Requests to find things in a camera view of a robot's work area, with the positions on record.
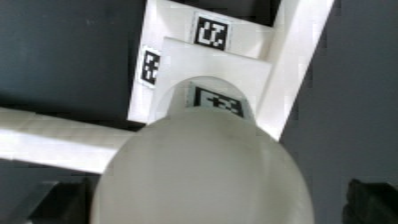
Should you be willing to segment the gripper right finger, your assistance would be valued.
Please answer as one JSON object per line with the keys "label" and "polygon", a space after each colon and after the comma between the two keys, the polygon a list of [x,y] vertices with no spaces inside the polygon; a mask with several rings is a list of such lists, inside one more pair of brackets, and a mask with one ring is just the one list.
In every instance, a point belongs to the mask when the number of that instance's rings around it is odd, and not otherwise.
{"label": "gripper right finger", "polygon": [[386,183],[349,183],[343,224],[398,224],[398,189]]}

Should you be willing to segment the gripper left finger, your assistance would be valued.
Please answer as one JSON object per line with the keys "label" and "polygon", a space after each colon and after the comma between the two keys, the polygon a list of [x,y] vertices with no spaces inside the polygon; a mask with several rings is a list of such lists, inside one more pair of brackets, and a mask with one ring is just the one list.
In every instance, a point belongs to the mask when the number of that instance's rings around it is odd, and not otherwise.
{"label": "gripper left finger", "polygon": [[89,224],[96,180],[43,181],[0,224]]}

